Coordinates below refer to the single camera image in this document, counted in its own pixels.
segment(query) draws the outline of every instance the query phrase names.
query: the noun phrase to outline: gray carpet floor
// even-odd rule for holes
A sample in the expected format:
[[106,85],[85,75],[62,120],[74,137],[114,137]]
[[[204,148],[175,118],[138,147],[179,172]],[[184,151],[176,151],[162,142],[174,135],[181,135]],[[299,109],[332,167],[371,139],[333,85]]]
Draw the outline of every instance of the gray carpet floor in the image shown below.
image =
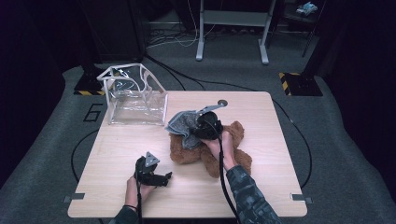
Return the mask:
[[[148,48],[148,54],[189,77],[268,91],[284,108],[312,152],[312,175],[303,193],[314,200],[307,206],[305,217],[283,218],[285,223],[396,223],[394,201],[379,172],[346,133],[337,103],[322,77],[316,77],[322,97],[287,96],[282,89],[278,73],[302,72],[315,43],[302,58],[304,36],[277,33],[268,49],[270,63],[262,65],[258,38],[232,35],[208,39],[201,62],[195,61],[197,42],[189,47],[178,43],[160,45]],[[183,90],[158,64],[146,58],[142,64],[167,90]],[[98,66],[106,68],[109,64]],[[71,167],[73,150],[76,149],[73,166],[80,176],[96,136],[94,131],[106,112],[105,96],[73,94],[81,75],[80,67],[64,73],[66,88],[62,100],[1,188],[0,223],[100,223],[95,218],[69,217],[69,203],[63,202],[64,196],[74,193],[77,186]],[[187,91],[201,90],[194,81],[179,79]],[[232,85],[202,83],[207,91],[248,91]],[[84,121],[92,104],[100,112],[97,121]],[[307,147],[278,105],[276,113],[296,174],[303,183],[309,171]]]

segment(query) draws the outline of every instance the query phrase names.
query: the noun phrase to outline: camouflage sleeve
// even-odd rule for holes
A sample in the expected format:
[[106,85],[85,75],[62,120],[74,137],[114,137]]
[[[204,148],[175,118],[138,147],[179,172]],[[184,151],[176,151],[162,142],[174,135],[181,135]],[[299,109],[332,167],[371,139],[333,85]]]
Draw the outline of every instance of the camouflage sleeve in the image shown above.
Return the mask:
[[137,220],[137,213],[127,206],[123,206],[119,213],[111,219],[108,224],[135,224]]
[[257,188],[254,179],[237,165],[227,172],[241,224],[282,223],[271,205]]

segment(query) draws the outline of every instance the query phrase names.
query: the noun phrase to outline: black and yellow hazard tape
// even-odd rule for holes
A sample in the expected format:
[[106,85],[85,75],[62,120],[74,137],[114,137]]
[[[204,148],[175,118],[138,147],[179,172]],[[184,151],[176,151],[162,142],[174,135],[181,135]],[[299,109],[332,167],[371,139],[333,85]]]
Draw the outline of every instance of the black and yellow hazard tape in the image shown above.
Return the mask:
[[75,95],[105,95],[104,91],[74,91]]
[[286,80],[286,75],[294,75],[299,76],[299,73],[279,73],[280,81],[282,83],[283,91],[286,95],[291,95],[290,86],[288,81]]

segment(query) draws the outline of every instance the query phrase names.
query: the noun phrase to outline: brown stuffed animal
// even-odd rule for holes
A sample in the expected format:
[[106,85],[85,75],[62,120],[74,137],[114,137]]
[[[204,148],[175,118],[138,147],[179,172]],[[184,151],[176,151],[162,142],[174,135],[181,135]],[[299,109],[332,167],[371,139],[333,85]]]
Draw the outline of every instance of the brown stuffed animal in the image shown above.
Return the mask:
[[[231,125],[224,125],[223,130],[229,132],[233,136],[233,148],[235,160],[238,164],[242,165],[245,170],[251,173],[251,157],[241,149],[238,149],[239,144],[244,138],[244,128],[238,121],[234,121]],[[201,143],[194,149],[183,148],[181,141],[182,135],[169,133],[171,137],[171,160],[179,164],[190,163],[198,160],[202,160],[206,167],[207,172],[214,178],[219,178],[219,162],[210,152],[209,147],[206,144]]]

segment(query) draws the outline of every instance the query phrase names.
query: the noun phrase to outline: wooden tabletop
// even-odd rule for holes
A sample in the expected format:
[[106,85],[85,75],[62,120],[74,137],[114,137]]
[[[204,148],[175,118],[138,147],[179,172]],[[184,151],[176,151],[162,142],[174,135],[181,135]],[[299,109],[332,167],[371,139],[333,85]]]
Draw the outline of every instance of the wooden tabletop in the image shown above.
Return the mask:
[[[285,138],[271,96],[263,91],[169,91],[165,125],[184,110],[200,110],[228,102],[216,109],[223,125],[238,120],[245,128],[240,149],[252,159],[252,177],[280,217],[302,217],[305,203],[290,194],[301,194]],[[73,200],[70,217],[114,217],[124,203],[126,181],[136,160],[149,151],[160,160],[156,175],[173,172],[167,187],[156,188],[143,205],[143,217],[233,217],[219,178],[204,164],[176,164],[170,159],[170,137],[164,126],[114,125],[104,118]]]

